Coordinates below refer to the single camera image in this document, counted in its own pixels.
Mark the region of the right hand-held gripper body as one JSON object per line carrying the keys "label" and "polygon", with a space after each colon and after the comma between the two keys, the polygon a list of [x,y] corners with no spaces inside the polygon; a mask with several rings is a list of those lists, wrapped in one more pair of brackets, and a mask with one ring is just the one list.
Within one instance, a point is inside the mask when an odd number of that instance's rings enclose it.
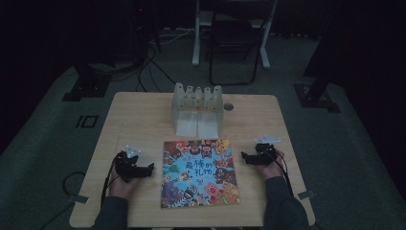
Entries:
{"label": "right hand-held gripper body", "polygon": [[270,135],[263,135],[256,139],[255,151],[257,153],[257,165],[268,166],[273,163],[279,156],[274,143],[280,142],[280,138]]}

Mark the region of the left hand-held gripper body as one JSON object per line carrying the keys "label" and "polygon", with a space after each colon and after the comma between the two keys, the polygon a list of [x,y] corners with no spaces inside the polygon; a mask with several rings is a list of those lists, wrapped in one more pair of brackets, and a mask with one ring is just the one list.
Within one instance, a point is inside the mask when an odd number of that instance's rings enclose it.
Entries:
{"label": "left hand-held gripper body", "polygon": [[114,159],[116,173],[125,183],[133,178],[141,178],[140,169],[136,165],[140,153],[138,149],[126,145],[125,150],[121,150],[116,155]]}

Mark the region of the colourful picture book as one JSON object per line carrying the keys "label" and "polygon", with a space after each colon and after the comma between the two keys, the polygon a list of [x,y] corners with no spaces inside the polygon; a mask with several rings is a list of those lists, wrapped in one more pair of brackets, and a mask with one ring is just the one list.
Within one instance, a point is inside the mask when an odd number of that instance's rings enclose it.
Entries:
{"label": "colourful picture book", "polygon": [[165,142],[162,208],[240,203],[228,139]]}

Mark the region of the white book rack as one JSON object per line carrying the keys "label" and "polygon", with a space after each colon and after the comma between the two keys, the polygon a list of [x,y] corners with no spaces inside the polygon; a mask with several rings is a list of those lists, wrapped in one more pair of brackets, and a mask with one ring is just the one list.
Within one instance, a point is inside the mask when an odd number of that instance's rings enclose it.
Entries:
{"label": "white book rack", "polygon": [[214,88],[176,83],[171,102],[171,115],[177,136],[217,139],[223,121],[223,99],[220,85]]}

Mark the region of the person's right hand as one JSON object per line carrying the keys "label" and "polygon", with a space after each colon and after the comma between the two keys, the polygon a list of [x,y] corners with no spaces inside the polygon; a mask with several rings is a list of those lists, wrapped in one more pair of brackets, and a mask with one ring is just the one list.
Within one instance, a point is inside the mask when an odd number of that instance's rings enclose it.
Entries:
{"label": "person's right hand", "polygon": [[280,150],[276,150],[278,157],[276,160],[268,166],[256,165],[256,169],[262,175],[264,179],[269,179],[273,177],[283,177],[284,169],[282,166],[282,160],[284,153]]}

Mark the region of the person's left hand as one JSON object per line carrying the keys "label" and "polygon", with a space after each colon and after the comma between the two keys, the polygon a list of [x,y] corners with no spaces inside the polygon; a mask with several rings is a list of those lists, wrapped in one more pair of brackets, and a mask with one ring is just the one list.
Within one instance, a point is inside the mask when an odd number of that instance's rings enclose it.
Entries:
{"label": "person's left hand", "polygon": [[130,199],[139,181],[139,178],[135,178],[126,183],[118,175],[113,174],[109,182],[109,195]]}

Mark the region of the black stand base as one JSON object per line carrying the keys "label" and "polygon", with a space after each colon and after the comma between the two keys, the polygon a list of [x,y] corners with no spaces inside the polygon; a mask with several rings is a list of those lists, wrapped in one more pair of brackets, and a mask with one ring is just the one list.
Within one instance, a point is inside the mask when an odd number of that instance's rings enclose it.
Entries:
{"label": "black stand base", "polygon": [[302,107],[325,108],[330,113],[341,110],[327,92],[327,86],[334,82],[332,68],[322,58],[312,57],[304,70],[304,75],[314,77],[312,84],[294,83],[294,89]]}
{"label": "black stand base", "polygon": [[64,102],[79,102],[82,98],[103,98],[112,76],[100,74],[88,64],[74,66],[79,77],[70,92],[62,100]]}

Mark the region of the white-framed desk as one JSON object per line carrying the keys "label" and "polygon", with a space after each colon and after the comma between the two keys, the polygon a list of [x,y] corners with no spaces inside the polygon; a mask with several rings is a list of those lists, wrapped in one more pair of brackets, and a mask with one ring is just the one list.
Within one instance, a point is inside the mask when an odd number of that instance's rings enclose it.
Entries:
{"label": "white-framed desk", "polygon": [[[211,26],[211,16],[212,11],[201,10],[202,0],[195,0],[195,13],[194,13],[194,41],[193,41],[193,52],[192,52],[192,66],[197,67],[200,64],[200,27],[201,26]],[[278,0],[272,0],[272,12],[269,19],[264,25],[264,34],[262,36],[262,43],[260,45],[259,53],[262,62],[262,66],[265,70],[271,67],[269,62],[269,57],[266,51],[266,43],[270,35],[275,10],[278,4]]]}

